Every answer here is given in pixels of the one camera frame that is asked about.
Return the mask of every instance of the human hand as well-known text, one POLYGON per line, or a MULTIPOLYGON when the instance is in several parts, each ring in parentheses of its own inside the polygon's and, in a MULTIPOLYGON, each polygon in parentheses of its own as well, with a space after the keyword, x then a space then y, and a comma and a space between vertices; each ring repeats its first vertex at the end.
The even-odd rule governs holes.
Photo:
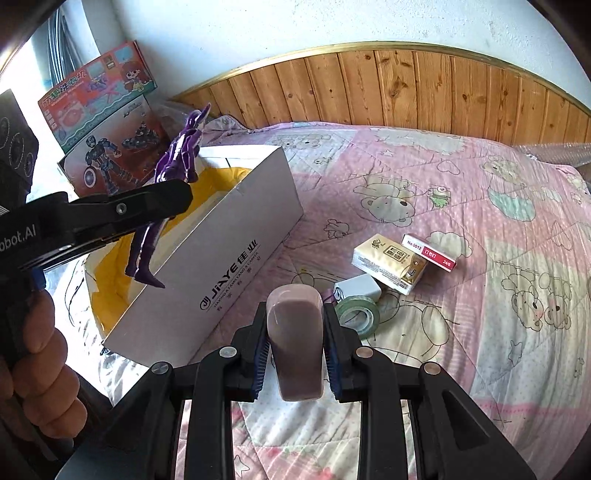
POLYGON ((31 309, 22 336, 31 352, 8 370, 0 356, 0 418, 12 432, 31 440, 18 420, 14 404, 7 402, 14 393, 22 399, 22 409, 33 425, 48 437, 70 438, 80 433, 86 422, 86 408, 78 400, 80 382, 67 365, 66 339, 55 328, 55 309, 45 290, 33 294, 31 309))

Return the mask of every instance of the cartoon girl on box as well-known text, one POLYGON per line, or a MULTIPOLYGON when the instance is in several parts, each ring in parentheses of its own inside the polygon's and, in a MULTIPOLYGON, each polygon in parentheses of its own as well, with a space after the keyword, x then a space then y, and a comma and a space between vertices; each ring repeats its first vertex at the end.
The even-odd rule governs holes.
POLYGON ((137 90, 142 92, 145 85, 152 80, 145 71, 144 66, 135 60, 127 61, 121 67, 121 78, 125 89, 129 92, 137 90))

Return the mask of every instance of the gold trim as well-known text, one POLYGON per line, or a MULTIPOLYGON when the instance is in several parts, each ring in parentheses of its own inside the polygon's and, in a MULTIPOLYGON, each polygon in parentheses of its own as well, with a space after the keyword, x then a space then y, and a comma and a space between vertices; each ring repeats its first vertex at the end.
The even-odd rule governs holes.
POLYGON ((351 50, 415 50, 415 51, 429 51, 433 53, 441 53, 444 55, 462 57, 469 60, 476 60, 486 63, 488 65, 492 65, 493 67, 499 67, 504 70, 510 70, 520 76, 528 76, 538 82, 540 85, 546 87, 548 90, 560 95, 561 97, 567 99, 570 103, 574 104, 576 107, 581 109, 587 116, 591 117, 591 109, 584 105, 581 101, 577 100, 571 94, 565 92, 562 88, 555 85, 552 82, 540 77, 539 75, 530 72, 529 70, 523 69, 512 63, 508 63, 507 61, 496 59, 494 57, 490 57, 488 55, 484 55, 483 53, 477 53, 470 50, 464 50, 462 48, 456 47, 448 47, 444 45, 435 45, 431 43, 409 43, 409 42, 401 42, 401 41, 365 41, 365 42, 353 42, 353 43, 336 43, 333 45, 325 45, 323 47, 313 47, 307 48, 305 50, 296 50, 290 53, 285 53, 282 55, 276 55, 274 57, 268 57, 266 59, 253 61, 252 63, 248 63, 243 65, 242 67, 238 67, 232 69, 228 72, 221 73, 220 75, 216 75, 215 77, 206 80, 205 82, 198 83, 197 85, 185 90, 184 92, 179 93, 173 97, 174 100, 180 100, 186 95, 190 95, 197 90, 201 90, 205 87, 209 87, 214 85, 218 82, 223 80, 228 80, 229 78, 235 77, 242 73, 251 72, 252 70, 260 69, 262 67, 267 67, 269 65, 273 65, 275 63, 280 63, 282 61, 289 61, 295 59, 302 59, 304 57, 311 57, 313 55, 321 55, 326 53, 338 53, 341 51, 351 51, 351 50))

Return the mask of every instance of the metal screw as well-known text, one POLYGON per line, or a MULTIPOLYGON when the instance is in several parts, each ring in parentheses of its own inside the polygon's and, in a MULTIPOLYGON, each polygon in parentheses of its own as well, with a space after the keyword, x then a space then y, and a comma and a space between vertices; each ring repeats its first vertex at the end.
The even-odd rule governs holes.
POLYGON ((220 356, 224 358, 232 358, 236 355, 236 349, 233 346, 225 346, 220 349, 220 356))
POLYGON ((374 351, 368 346, 360 346, 355 353, 361 358, 370 358, 374 355, 374 351))
POLYGON ((429 362, 423 365, 425 372, 429 375, 438 375, 441 373, 441 367, 435 362, 429 362))
POLYGON ((150 370, 152 371, 153 374, 156 374, 156 375, 165 374, 168 371, 168 363, 156 362, 154 365, 152 365, 152 368, 150 368, 150 370))

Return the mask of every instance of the black speaker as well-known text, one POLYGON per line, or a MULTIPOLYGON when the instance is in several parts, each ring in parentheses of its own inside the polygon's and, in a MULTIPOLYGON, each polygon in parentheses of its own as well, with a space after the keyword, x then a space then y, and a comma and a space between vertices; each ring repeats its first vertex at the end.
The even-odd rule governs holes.
POLYGON ((39 142, 12 90, 0 94, 0 206, 24 205, 33 183, 39 142))

